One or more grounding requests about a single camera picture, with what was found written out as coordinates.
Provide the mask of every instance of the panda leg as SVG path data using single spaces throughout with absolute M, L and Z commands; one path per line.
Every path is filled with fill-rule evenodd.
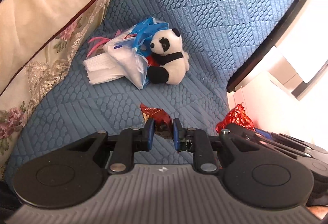
M 150 66 L 147 70 L 147 76 L 151 83 L 166 83 L 169 80 L 169 73 L 163 67 Z

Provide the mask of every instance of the blue textured fabric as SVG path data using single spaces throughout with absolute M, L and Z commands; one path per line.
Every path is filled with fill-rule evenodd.
M 24 162 L 99 129 L 118 134 L 141 125 L 140 103 L 163 108 L 185 127 L 215 134 L 228 111 L 228 79 L 269 35 L 293 0 L 111 0 L 106 18 L 91 35 L 107 36 L 148 16 L 180 30 L 190 54 L 190 71 L 180 85 L 149 85 L 137 90 L 127 79 L 91 86 L 82 65 L 85 43 L 68 76 L 51 90 L 23 129 L 6 180 Z M 154 137 L 151 152 L 135 154 L 138 163 L 190 163 L 173 142 Z

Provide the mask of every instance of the maroon piping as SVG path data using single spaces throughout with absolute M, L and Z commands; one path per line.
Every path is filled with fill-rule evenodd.
M 60 34 L 62 31 L 64 31 L 66 28 L 68 28 L 69 25 L 71 25 L 80 15 L 82 15 L 96 0 L 91 0 L 84 8 L 82 8 L 74 17 L 71 18 L 71 20 L 63 27 L 61 28 L 55 35 L 53 35 L 44 45 L 41 46 L 41 48 L 35 52 L 35 54 L 15 73 L 15 75 L 10 79 L 7 86 L 3 89 L 3 91 L 0 93 L 0 96 L 4 93 L 4 91 L 7 89 L 9 84 L 13 81 L 13 79 L 17 76 L 17 74 L 43 49 L 45 48 L 48 43 L 50 43 L 58 34 Z

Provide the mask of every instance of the black eye patch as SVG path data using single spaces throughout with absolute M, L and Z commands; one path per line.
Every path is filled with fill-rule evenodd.
M 161 43 L 164 52 L 170 48 L 170 42 L 167 38 L 161 38 L 159 42 Z

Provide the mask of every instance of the panda plush toy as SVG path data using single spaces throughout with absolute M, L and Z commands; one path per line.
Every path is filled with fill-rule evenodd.
M 160 65 L 148 68 L 150 82 L 179 84 L 189 70 L 189 56 L 182 49 L 180 32 L 177 29 L 156 32 L 152 37 L 150 49 L 152 58 Z

